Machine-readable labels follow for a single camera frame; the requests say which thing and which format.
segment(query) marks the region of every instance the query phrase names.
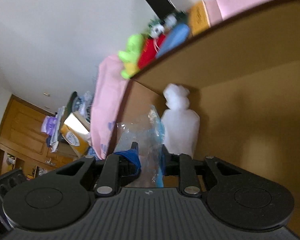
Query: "plastic bag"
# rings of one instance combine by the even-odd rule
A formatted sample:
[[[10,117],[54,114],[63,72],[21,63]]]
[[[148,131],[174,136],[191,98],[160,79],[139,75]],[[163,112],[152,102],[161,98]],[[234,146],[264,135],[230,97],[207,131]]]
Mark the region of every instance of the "plastic bag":
[[[56,126],[57,119],[56,117],[53,116],[46,116],[43,120],[43,123],[41,125],[41,131],[48,134],[52,135],[54,128]]]
[[[160,165],[164,128],[155,107],[135,122],[117,126],[120,139],[114,151],[129,150],[132,142],[137,142],[139,148],[140,177],[127,187],[163,187]]]
[[[39,176],[42,176],[43,174],[46,174],[46,173],[48,173],[48,171],[46,170],[46,169],[44,169],[44,168],[40,168],[40,167],[38,167],[38,169],[39,169]]]

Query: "wooden cabinet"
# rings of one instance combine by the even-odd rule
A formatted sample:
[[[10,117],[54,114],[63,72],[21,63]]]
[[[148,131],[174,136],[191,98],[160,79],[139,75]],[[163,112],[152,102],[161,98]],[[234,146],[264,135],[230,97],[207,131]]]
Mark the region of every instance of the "wooden cabinet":
[[[21,169],[27,179],[33,179],[39,176],[39,169],[34,162],[24,161],[0,149],[0,175],[13,169]]]
[[[3,123],[0,143],[44,163],[49,160],[47,136],[40,131],[44,118],[44,114],[13,100]]]
[[[44,110],[36,110],[29,103],[12,96],[8,103],[0,129],[0,149],[26,163],[23,166],[39,166],[52,170],[73,159],[51,153],[46,145],[47,135],[41,132]]]

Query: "ceiling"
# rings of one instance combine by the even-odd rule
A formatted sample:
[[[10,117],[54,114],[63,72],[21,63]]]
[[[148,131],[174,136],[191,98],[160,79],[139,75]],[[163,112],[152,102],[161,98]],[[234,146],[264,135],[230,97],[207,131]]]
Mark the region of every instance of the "ceiling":
[[[0,85],[54,112],[153,16],[144,0],[0,0]]]

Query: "stuffed animal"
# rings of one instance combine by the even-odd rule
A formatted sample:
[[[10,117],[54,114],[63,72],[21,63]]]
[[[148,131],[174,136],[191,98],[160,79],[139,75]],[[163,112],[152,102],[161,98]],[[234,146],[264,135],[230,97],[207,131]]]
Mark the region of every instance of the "stuffed animal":
[[[161,43],[164,41],[165,37],[164,34],[160,34],[157,39],[148,38],[145,40],[143,50],[138,60],[139,69],[143,69],[154,59],[155,54],[160,49]]]
[[[164,27],[161,24],[152,26],[150,29],[150,37],[153,39],[157,39],[162,33],[164,33]]]
[[[121,71],[121,76],[129,79],[139,71],[137,66],[143,48],[144,38],[142,34],[133,34],[128,38],[125,51],[119,51],[118,57],[123,62],[124,70]]]

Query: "doorknob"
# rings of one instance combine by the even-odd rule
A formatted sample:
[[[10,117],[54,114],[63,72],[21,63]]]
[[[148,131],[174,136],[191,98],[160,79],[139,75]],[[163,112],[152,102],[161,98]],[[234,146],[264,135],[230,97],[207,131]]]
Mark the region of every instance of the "doorknob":
[[[47,163],[47,164],[49,164],[49,165],[51,165],[51,166],[56,166],[55,163],[52,163],[52,162],[51,162],[51,158],[50,158],[50,160],[44,161],[44,162]]]

